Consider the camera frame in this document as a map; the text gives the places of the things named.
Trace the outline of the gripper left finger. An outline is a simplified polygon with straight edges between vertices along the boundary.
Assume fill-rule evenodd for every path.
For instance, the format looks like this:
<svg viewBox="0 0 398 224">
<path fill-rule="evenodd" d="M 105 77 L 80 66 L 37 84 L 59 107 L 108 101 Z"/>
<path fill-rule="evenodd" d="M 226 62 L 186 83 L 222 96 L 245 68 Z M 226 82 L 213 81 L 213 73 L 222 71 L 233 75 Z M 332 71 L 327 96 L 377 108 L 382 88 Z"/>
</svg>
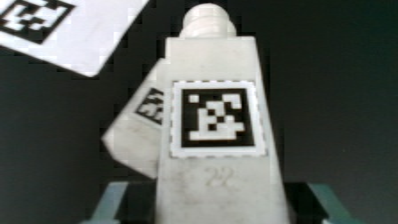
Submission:
<svg viewBox="0 0 398 224">
<path fill-rule="evenodd" d="M 91 217 L 78 224 L 154 224 L 153 182 L 110 182 Z"/>
</svg>

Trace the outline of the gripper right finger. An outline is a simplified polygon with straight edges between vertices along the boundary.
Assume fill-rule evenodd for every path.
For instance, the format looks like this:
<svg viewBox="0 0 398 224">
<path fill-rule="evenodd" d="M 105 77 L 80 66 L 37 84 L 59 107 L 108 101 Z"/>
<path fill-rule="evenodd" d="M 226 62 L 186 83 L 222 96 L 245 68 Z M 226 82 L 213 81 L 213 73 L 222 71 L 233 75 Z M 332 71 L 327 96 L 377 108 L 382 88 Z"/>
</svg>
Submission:
<svg viewBox="0 0 398 224">
<path fill-rule="evenodd" d="M 359 224 L 332 188 L 325 184 L 284 184 L 293 224 Z"/>
</svg>

